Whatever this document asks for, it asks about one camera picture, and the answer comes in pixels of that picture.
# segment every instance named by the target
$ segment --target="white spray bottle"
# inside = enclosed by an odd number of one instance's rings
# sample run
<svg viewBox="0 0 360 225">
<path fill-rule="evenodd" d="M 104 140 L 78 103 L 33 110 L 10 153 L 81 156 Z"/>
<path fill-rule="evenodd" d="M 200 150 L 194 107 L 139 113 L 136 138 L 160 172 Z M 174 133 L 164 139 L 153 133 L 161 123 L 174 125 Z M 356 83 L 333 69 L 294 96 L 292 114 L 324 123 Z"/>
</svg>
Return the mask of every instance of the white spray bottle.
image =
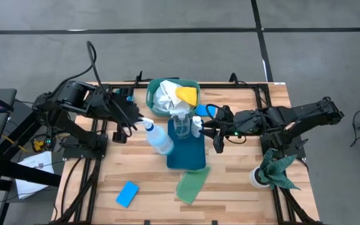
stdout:
<svg viewBox="0 0 360 225">
<path fill-rule="evenodd" d="M 166 134 L 166 131 L 161 126 L 154 125 L 152 119 L 145 117 L 140 118 L 145 126 L 147 131 L 147 141 L 148 143 L 162 155 L 171 154 L 174 149 L 174 144 L 172 139 Z"/>
</svg>

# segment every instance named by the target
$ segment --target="wooden table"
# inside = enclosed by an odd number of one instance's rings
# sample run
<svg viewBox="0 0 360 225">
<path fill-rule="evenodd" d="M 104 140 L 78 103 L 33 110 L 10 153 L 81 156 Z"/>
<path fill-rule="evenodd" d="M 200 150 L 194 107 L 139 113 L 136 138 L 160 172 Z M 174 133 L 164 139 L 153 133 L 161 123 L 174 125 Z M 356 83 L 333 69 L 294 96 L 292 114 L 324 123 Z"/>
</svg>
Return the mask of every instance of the wooden table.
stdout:
<svg viewBox="0 0 360 225">
<path fill-rule="evenodd" d="M 291 106 L 285 84 L 269 83 L 269 90 L 273 106 Z M 146 106 L 146 89 L 135 89 L 134 94 L 141 114 L 166 128 L 168 119 L 154 116 Z M 219 106 L 227 104 L 234 113 L 257 107 L 254 92 L 250 89 L 202 89 L 201 103 Z M 90 130 L 92 119 L 78 116 L 76 123 Z M 248 137 L 245 144 L 232 144 L 224 140 L 222 154 L 217 154 L 212 139 L 205 137 L 206 161 L 211 166 L 211 172 L 196 200 L 188 205 L 180 201 L 175 193 L 184 171 L 168 169 L 166 157 L 155 153 L 146 142 L 143 126 L 137 128 L 139 131 L 133 132 L 126 144 L 108 144 L 99 174 L 93 224 L 142 224 L 146 219 L 151 224 L 211 224 L 212 220 L 218 220 L 219 224 L 277 224 L 271 190 L 256 189 L 248 181 L 249 172 L 260 165 L 263 159 L 258 137 Z M 107 134 L 110 139 L 115 130 L 116 124 L 108 123 Z M 63 186 L 75 161 L 72 159 L 65 163 L 56 199 L 58 215 Z M 78 194 L 83 165 L 84 160 L 77 165 L 69 180 L 65 209 Z M 318 220 L 305 166 L 295 161 L 287 169 L 287 176 L 301 188 L 301 191 L 292 190 L 292 195 L 308 215 Z M 140 187 L 127 209 L 115 201 L 126 181 L 132 181 Z M 288 220 L 285 199 L 281 192 L 280 195 L 284 220 Z M 86 217 L 88 199 L 87 195 L 83 202 L 82 219 Z"/>
</svg>

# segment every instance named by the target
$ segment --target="floor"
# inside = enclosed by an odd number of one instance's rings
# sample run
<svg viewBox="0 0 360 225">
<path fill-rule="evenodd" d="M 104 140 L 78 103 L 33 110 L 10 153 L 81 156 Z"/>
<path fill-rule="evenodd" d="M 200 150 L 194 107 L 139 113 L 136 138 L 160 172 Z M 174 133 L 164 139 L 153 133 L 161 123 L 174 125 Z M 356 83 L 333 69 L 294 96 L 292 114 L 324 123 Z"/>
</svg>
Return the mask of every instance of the floor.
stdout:
<svg viewBox="0 0 360 225">
<path fill-rule="evenodd" d="M 154 28 L 218 29 L 120 30 Z M 345 118 L 304 134 L 309 175 L 322 222 L 360 224 L 360 140 L 349 147 L 360 110 L 360 1 L 0 0 L 0 88 L 33 101 L 88 67 L 87 40 L 103 81 L 140 71 L 226 81 L 235 72 L 243 81 L 287 83 L 294 106 L 332 97 Z M 43 195 L 11 204 L 5 224 L 47 223 L 54 197 Z"/>
</svg>

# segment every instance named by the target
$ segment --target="green towel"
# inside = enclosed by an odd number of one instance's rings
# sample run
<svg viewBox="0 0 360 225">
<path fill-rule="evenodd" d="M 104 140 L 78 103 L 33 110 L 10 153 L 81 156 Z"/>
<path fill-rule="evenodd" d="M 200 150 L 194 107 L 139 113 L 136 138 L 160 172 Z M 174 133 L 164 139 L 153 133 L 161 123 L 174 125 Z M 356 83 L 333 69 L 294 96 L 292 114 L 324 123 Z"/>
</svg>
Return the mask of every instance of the green towel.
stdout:
<svg viewBox="0 0 360 225">
<path fill-rule="evenodd" d="M 187 171 L 177 185 L 178 198 L 187 204 L 193 203 L 197 194 L 203 188 L 211 168 L 209 166 L 196 171 Z"/>
</svg>

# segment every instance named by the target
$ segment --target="blue sponge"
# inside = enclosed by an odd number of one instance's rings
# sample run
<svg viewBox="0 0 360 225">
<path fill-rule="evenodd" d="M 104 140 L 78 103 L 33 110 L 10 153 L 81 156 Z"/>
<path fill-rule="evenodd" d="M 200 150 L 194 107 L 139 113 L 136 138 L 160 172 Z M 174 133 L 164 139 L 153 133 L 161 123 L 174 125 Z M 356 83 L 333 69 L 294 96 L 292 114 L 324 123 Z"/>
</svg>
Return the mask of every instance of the blue sponge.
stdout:
<svg viewBox="0 0 360 225">
<path fill-rule="evenodd" d="M 216 111 L 215 107 L 209 106 L 207 109 L 209 110 L 212 116 L 215 116 L 215 111 Z M 198 116 L 208 116 L 208 113 L 206 112 L 206 105 L 200 104 L 195 110 L 195 113 Z"/>
<path fill-rule="evenodd" d="M 134 196 L 136 195 L 139 187 L 132 182 L 128 181 L 122 191 L 119 193 L 119 196 L 116 198 L 116 202 L 122 205 L 123 207 L 127 208 L 131 200 L 133 200 Z"/>
</svg>

